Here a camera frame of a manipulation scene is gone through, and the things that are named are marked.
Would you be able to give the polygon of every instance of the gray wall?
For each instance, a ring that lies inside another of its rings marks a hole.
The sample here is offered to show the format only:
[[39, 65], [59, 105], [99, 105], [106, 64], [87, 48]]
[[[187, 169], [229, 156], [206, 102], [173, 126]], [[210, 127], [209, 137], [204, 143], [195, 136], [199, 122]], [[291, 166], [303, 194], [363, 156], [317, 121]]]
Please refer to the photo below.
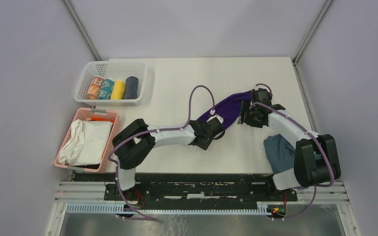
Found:
[[336, 1], [300, 67], [362, 233], [378, 235], [378, 1]]
[[324, 0], [73, 0], [104, 59], [293, 56]]
[[67, 174], [53, 161], [91, 60], [61, 1], [0, 1], [0, 236], [43, 234]]

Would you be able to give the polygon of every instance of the white towel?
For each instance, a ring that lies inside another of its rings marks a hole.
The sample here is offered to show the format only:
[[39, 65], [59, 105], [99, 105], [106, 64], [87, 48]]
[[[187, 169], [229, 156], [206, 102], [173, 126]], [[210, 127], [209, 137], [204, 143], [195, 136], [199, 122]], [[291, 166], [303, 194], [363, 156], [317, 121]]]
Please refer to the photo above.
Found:
[[70, 127], [71, 137], [60, 150], [59, 162], [70, 166], [100, 164], [112, 123], [77, 119]]

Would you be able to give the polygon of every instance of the purple towel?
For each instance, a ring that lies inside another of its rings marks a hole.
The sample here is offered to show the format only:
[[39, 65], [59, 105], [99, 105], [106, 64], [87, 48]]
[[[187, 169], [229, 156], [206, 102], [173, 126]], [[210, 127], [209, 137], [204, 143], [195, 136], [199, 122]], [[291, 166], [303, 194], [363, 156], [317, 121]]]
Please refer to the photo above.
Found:
[[[247, 91], [233, 94], [215, 105], [215, 114], [224, 119], [223, 126], [225, 129], [230, 127], [240, 116], [241, 102], [251, 100], [251, 91]], [[197, 120], [207, 121], [209, 118], [209, 111], [210, 110], [207, 110]]]

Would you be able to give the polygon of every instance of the white plastic basket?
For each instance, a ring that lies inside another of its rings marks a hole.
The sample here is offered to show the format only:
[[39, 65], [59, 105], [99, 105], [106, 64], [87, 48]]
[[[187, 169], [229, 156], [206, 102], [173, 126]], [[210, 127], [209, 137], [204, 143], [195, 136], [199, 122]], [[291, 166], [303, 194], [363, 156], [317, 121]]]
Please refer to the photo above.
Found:
[[[124, 83], [130, 76], [138, 78], [138, 90], [136, 99], [121, 100], [89, 100], [86, 99], [89, 85], [93, 76], [98, 75], [104, 79], [113, 81], [122, 80]], [[74, 100], [84, 102], [91, 106], [138, 106], [144, 94], [146, 84], [147, 67], [144, 63], [124, 63], [112, 61], [91, 61], [85, 65], [74, 93]]]

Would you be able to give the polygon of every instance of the pink plastic basket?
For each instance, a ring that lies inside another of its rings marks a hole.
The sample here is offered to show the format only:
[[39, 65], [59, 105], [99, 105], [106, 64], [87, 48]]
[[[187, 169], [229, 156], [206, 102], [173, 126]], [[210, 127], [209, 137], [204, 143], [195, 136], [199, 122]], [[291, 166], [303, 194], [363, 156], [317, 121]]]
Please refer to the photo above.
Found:
[[118, 113], [114, 111], [106, 111], [106, 110], [98, 110], [98, 109], [91, 109], [91, 108], [79, 108], [77, 110], [76, 115], [74, 116], [73, 121], [77, 119], [81, 120], [91, 120], [92, 118], [102, 118], [102, 119], [109, 119], [114, 120], [114, 123], [112, 125], [111, 134], [109, 135], [108, 142], [106, 143], [105, 150], [102, 154], [102, 160], [100, 162], [98, 169], [90, 169], [90, 168], [80, 168], [76, 166], [69, 166], [69, 165], [63, 165], [59, 162], [59, 154], [60, 150], [64, 145], [67, 143], [67, 141], [70, 139], [71, 135], [71, 128], [69, 127], [69, 130], [67, 131], [66, 137], [64, 138], [64, 141], [62, 143], [62, 146], [59, 149], [59, 152], [57, 153], [56, 159], [54, 161], [54, 165], [61, 168], [67, 168], [75, 171], [83, 171], [83, 172], [95, 172], [95, 173], [104, 173], [108, 164], [108, 154], [112, 151], [114, 148], [112, 145], [112, 139], [120, 132], [120, 126], [121, 121], [120, 117], [118, 116]]

